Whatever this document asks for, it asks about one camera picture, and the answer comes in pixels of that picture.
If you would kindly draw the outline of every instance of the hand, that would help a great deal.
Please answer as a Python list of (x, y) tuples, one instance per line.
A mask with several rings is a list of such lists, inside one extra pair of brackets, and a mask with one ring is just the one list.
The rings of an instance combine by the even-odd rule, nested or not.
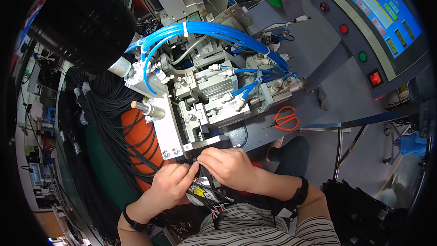
[(186, 197), (198, 170), (199, 163), (196, 162), (191, 167), (187, 163), (167, 164), (156, 172), (152, 187), (146, 193), (154, 198), (161, 211), (171, 209)]
[(202, 151), (197, 161), (208, 169), (219, 183), (235, 190), (250, 192), (257, 178), (257, 169), (242, 149), (210, 147)]

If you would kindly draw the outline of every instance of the white label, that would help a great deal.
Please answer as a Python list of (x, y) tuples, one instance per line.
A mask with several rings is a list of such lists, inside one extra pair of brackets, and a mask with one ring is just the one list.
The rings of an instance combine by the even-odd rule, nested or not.
[(212, 195), (211, 193), (209, 193), (209, 192), (205, 192), (205, 193), (203, 193), (203, 194), (205, 195), (205, 197), (206, 197), (207, 199), (212, 200), (212, 201), (215, 201), (215, 202), (219, 202), (219, 200), (216, 199), (216, 198), (214, 197), (214, 195)]
[(282, 218), (289, 218), (292, 216), (292, 212), (289, 211), (286, 208), (282, 208), (281, 212), (279, 212), (279, 214), (277, 215), (278, 217), (282, 217)]

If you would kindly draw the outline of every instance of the red-handled scissors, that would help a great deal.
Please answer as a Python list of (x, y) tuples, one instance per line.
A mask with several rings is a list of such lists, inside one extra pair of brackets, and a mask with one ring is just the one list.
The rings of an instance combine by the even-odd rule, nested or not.
[[(293, 111), (293, 113), (290, 114), (290, 115), (287, 115), (287, 116), (285, 116), (285, 117), (280, 117), (280, 118), (278, 118), (279, 113), (281, 113), (281, 111), (284, 110), (284, 109), (286, 109), (286, 108), (291, 109), (291, 110)], [(270, 127), (273, 127), (273, 126), (274, 126), (274, 127), (278, 128), (278, 129), (281, 129), (281, 130), (284, 130), (284, 131), (293, 131), (294, 129), (297, 129), (297, 128), (298, 128), (298, 125), (299, 125), (299, 119), (298, 119), (297, 117), (295, 117), (295, 114), (296, 114), (296, 110), (294, 109), (294, 107), (290, 107), (290, 106), (282, 107), (282, 108), (281, 108), (281, 109), (276, 113), (276, 115), (274, 116), (274, 122), (271, 123), (271, 124), (269, 124), (269, 125), (266, 126), (266, 127), (263, 127), (263, 128), (270, 128)], [(282, 127), (283, 124), (288, 123), (289, 121), (294, 120), (294, 119), (296, 119), (296, 125), (295, 125), (293, 128), (283, 128), (283, 127)]]

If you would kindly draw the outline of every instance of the black wristband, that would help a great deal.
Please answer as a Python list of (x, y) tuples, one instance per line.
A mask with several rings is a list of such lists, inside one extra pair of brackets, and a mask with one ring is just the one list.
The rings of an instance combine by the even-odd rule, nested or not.
[(294, 207), (304, 203), (306, 200), (306, 197), (308, 196), (308, 186), (309, 186), (308, 181), (306, 178), (304, 178), (302, 176), (300, 176), (299, 178), (301, 178), (301, 180), (302, 180), (301, 188), (298, 188), (296, 190), (296, 194), (290, 200), (286, 201), (286, 202), (290, 202), (290, 204), (294, 205)]
[(126, 219), (126, 221), (130, 224), (132, 229), (134, 229), (137, 232), (144, 232), (144, 230), (147, 228), (148, 224), (141, 224), (136, 222), (135, 220), (132, 220), (128, 214), (126, 213), (126, 207), (128, 207), (129, 204), (126, 204), (126, 206), (123, 209), (123, 216)]
[(296, 194), (289, 200), (286, 201), (273, 201), (271, 203), (272, 205), (272, 215), (277, 216), (281, 213), (281, 211), (285, 208), (290, 212), (289, 215), (291, 216), (285, 216), (290, 218), (295, 218), (297, 216), (297, 213), (293, 210), (296, 209), (296, 206), (301, 205), (305, 202), (306, 197), (308, 196), (308, 181), (304, 177), (299, 177), (302, 180), (302, 186), (296, 190)]

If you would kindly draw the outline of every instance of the striped shirt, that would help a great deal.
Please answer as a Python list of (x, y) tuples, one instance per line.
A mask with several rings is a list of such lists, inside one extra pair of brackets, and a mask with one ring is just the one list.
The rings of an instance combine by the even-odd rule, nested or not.
[(259, 209), (247, 203), (232, 205), (221, 213), (214, 228), (212, 216), (207, 216), (197, 235), (186, 238), (179, 246), (228, 245), (340, 245), (332, 221), (325, 217), (312, 217), (302, 221), (295, 236), (288, 233), (285, 220), (276, 217), (276, 227), (270, 210)]

